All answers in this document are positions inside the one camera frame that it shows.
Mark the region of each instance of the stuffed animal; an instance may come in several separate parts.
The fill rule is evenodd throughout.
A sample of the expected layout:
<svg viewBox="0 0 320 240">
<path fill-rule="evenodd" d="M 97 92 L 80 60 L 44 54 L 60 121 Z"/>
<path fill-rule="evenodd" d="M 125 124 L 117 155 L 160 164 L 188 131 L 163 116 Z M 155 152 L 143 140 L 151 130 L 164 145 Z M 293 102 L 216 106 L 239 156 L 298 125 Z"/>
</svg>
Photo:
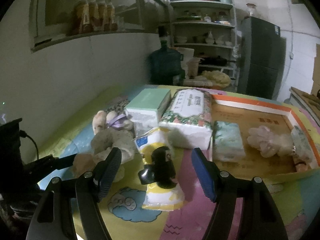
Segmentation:
<svg viewBox="0 0 320 240">
<path fill-rule="evenodd" d="M 106 117 L 107 117 L 107 113 L 103 110 L 97 112 L 97 114 L 94 116 L 92 120 L 92 129 L 93 129 L 94 135 L 96 135 L 98 132 L 107 128 Z"/>
<path fill-rule="evenodd" d="M 93 154 L 77 154 L 73 162 L 73 173 L 79 177 L 86 171 L 92 171 L 98 162 L 107 158 L 111 149 L 117 147 L 121 150 L 121 164 L 133 159 L 137 148 L 133 142 L 133 133 L 130 132 L 133 123 L 125 114 L 118 115 L 116 111 L 106 113 L 101 110 L 97 112 L 92 120 L 94 137 L 91 141 Z M 114 182 L 124 177 L 124 167 L 120 165 Z"/>
<path fill-rule="evenodd" d="M 101 110 L 92 120 L 93 133 L 96 135 L 108 127 L 113 127 L 117 130 L 131 131 L 133 129 L 133 122 L 128 120 L 125 114 L 118 115 L 116 111 L 111 111 L 107 114 Z"/>
</svg>

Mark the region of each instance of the tissue package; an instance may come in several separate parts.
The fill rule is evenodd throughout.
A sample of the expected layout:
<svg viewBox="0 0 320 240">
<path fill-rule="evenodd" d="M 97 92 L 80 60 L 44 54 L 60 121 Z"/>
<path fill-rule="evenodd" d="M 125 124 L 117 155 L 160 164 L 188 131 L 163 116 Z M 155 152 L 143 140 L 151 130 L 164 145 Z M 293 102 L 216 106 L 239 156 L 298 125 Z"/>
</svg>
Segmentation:
<svg viewBox="0 0 320 240">
<path fill-rule="evenodd" d="M 313 151 L 308 142 L 305 133 L 298 127 L 294 126 L 291 131 L 291 137 L 296 147 L 295 154 L 304 162 L 311 163 L 313 160 Z"/>
<path fill-rule="evenodd" d="M 159 126 L 170 130 L 175 147 L 207 150 L 212 136 L 211 95 L 197 89 L 179 89 L 164 113 Z"/>
<path fill-rule="evenodd" d="M 125 114 L 133 122 L 136 136 L 158 126 L 170 100 L 170 89 L 146 88 L 127 104 Z"/>
<path fill-rule="evenodd" d="M 245 157 L 239 125 L 215 121 L 212 159 L 222 162 L 238 162 Z"/>
</svg>

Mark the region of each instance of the cable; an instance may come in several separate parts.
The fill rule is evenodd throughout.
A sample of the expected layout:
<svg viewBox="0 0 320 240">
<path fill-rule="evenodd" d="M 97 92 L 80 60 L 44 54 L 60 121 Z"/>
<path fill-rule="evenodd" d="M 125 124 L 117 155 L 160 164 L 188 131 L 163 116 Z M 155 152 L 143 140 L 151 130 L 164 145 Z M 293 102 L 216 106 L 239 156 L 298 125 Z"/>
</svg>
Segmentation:
<svg viewBox="0 0 320 240">
<path fill-rule="evenodd" d="M 287 0 L 287 4 L 288 4 L 288 14 L 289 14 L 289 17 L 290 17 L 290 23 L 291 23 L 291 49 L 290 49 L 290 54 L 289 55 L 292 55 L 292 52 L 293 52 L 293 20 L 292 20 L 292 15 L 291 15 L 291 8 L 290 8 L 290 0 Z M 279 88 L 279 92 L 277 94 L 277 97 L 279 96 L 285 82 L 287 81 L 287 78 L 288 78 L 288 75 L 289 75 L 289 71 L 290 71 L 290 68 L 291 68 L 291 62 L 292 62 L 292 59 L 290 58 L 290 62 L 289 62 L 289 65 L 288 65 L 288 70 L 287 70 L 287 73 L 286 75 L 284 76 L 284 79 L 282 79 L 282 82 L 280 84 L 280 88 Z"/>
<path fill-rule="evenodd" d="M 20 130 L 19 135 L 22 138 L 28 137 L 33 142 L 33 144 L 35 145 L 36 150 L 37 150 L 37 160 L 39 160 L 39 150 L 38 150 L 38 146 L 37 146 L 36 142 L 29 135 L 27 135 L 27 133 L 25 131 L 23 131 L 23 130 Z"/>
</svg>

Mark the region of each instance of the cartoon cloud print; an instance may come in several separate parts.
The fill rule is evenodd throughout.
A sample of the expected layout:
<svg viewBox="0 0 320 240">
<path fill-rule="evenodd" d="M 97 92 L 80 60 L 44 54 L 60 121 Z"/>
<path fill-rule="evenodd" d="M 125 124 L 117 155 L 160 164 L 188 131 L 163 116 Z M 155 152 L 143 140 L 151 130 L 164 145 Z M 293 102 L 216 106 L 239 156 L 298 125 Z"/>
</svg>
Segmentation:
<svg viewBox="0 0 320 240">
<path fill-rule="evenodd" d="M 161 211 L 143 209 L 145 196 L 145 191 L 124 187 L 111 197 L 108 204 L 109 211 L 125 221 L 152 222 Z"/>
</svg>

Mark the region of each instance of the refrigerator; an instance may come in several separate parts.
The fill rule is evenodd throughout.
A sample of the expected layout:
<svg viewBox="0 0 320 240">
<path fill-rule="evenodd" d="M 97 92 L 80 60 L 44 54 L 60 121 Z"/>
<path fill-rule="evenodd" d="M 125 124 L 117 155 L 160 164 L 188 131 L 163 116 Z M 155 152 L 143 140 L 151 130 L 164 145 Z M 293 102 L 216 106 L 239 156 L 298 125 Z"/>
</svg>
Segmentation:
<svg viewBox="0 0 320 240">
<path fill-rule="evenodd" d="M 285 41 L 280 27 L 255 17 L 241 24 L 242 49 L 237 92 L 273 99 L 283 76 Z"/>
</svg>

